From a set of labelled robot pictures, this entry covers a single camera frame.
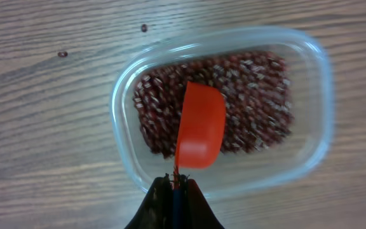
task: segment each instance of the wooden table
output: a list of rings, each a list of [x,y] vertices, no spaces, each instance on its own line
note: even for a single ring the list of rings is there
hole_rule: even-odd
[[[0,0],[0,228],[123,228],[144,193],[112,134],[119,70],[151,43],[251,25],[302,29],[328,50],[336,135],[308,177],[210,201],[214,213],[226,228],[366,228],[363,0]]]

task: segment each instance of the plastic container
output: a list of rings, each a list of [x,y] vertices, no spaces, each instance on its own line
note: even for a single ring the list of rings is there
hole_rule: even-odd
[[[328,57],[313,38],[281,27],[247,27],[190,36],[144,50],[119,76],[111,97],[111,117],[119,154],[128,175],[144,191],[155,177],[173,172],[173,158],[153,155],[139,131],[132,95],[150,68],[196,57],[245,50],[272,51],[289,66],[295,121],[281,145],[252,154],[222,153],[205,170],[184,170],[208,198],[242,194],[298,177],[326,155],[333,132],[332,74]]]

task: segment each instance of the black object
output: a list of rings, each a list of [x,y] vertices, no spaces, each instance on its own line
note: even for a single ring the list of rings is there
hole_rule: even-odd
[[[136,215],[125,229],[224,229],[214,216],[197,183],[179,175],[179,189],[172,190],[169,175],[156,178]],[[173,221],[173,198],[180,198],[180,215]]]

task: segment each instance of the transparent box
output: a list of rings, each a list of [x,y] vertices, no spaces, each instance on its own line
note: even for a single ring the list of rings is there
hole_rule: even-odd
[[[329,59],[313,38],[281,27],[246,27],[167,41],[144,50],[122,71],[110,101],[119,154],[128,175],[144,191],[155,177],[173,172],[173,158],[154,155],[139,130],[133,91],[143,72],[198,57],[247,50],[272,51],[289,66],[295,120],[282,144],[250,154],[220,153],[205,170],[181,169],[207,198],[232,197],[298,177],[326,155],[333,133],[333,89]]]

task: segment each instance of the orange scoop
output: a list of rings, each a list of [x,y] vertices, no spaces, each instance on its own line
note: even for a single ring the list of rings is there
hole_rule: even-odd
[[[226,106],[220,92],[209,86],[188,82],[175,154],[176,169],[204,169],[220,151]]]

